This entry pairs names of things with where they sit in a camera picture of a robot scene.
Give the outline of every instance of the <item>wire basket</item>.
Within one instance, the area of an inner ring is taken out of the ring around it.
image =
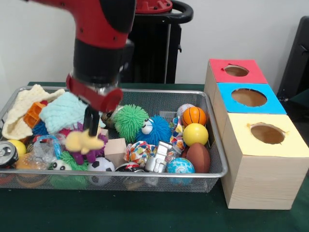
[[[17,89],[0,112],[0,129],[18,93],[31,87]],[[44,87],[52,93],[59,87]],[[170,122],[178,108],[190,103],[209,114],[206,128],[209,132],[208,149],[211,157],[208,174],[124,173],[56,170],[0,169],[0,188],[33,189],[86,189],[86,190],[135,190],[170,192],[210,192],[218,178],[227,173],[224,149],[219,136],[209,97],[200,91],[123,89],[121,105],[135,104],[149,116],[160,115]],[[119,138],[109,130],[109,138]]]

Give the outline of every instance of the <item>yellow ball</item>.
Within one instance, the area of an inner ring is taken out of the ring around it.
[[[26,146],[21,141],[11,139],[8,140],[8,142],[12,143],[16,147],[18,156],[22,156],[27,153]]]
[[[183,140],[188,146],[194,143],[205,145],[208,141],[208,131],[199,123],[191,123],[183,131]]]

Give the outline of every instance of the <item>soccer ball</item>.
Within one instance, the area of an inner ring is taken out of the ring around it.
[[[115,166],[113,163],[104,157],[96,158],[96,161],[88,165],[88,171],[99,171],[99,172],[114,172]],[[111,176],[90,176],[89,181],[91,184],[96,186],[103,186],[107,184],[111,179]]]

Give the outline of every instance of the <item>blue globe ball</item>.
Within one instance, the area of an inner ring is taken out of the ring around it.
[[[173,159],[167,165],[168,173],[195,173],[193,164],[184,158]],[[192,178],[170,178],[170,182],[178,186],[187,186],[192,182]]]

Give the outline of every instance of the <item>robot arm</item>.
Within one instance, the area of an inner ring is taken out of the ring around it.
[[[117,88],[124,52],[132,49],[136,0],[31,0],[69,11],[76,24],[73,73],[67,88],[85,103],[84,129],[95,136],[98,111],[112,111],[122,99]]]

